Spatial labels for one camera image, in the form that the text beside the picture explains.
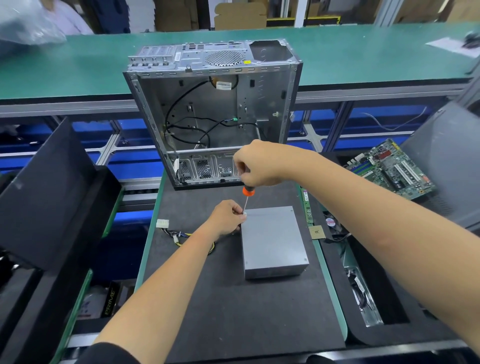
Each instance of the gray power supply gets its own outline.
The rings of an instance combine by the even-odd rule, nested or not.
[[[292,206],[245,210],[241,226],[245,279],[295,276],[308,257]]]

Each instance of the paper sheet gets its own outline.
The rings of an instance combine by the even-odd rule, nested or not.
[[[427,43],[427,46],[437,47],[445,50],[449,50],[450,52],[463,54],[464,56],[477,58],[480,56],[480,47],[479,48],[463,48],[464,42],[462,40],[456,40],[452,38],[442,38],[438,40],[434,40],[433,42]]]

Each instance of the hand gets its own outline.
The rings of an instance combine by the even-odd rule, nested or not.
[[[233,160],[247,186],[272,186],[292,179],[292,170],[303,152],[294,146],[255,139],[235,153]]]
[[[235,201],[224,200],[215,206],[205,225],[215,232],[218,239],[221,235],[240,229],[239,225],[247,219],[247,215],[242,212],[242,208]]]

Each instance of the black sleeve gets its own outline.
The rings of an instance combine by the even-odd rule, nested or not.
[[[109,342],[90,346],[75,364],[140,364],[128,351]]]

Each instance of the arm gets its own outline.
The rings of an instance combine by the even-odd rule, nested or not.
[[[253,141],[234,156],[250,186],[294,180],[413,296],[480,353],[480,239],[319,154]]]
[[[116,344],[141,364],[164,363],[212,243],[245,221],[232,200],[210,218],[140,287],[100,332],[95,343]]]

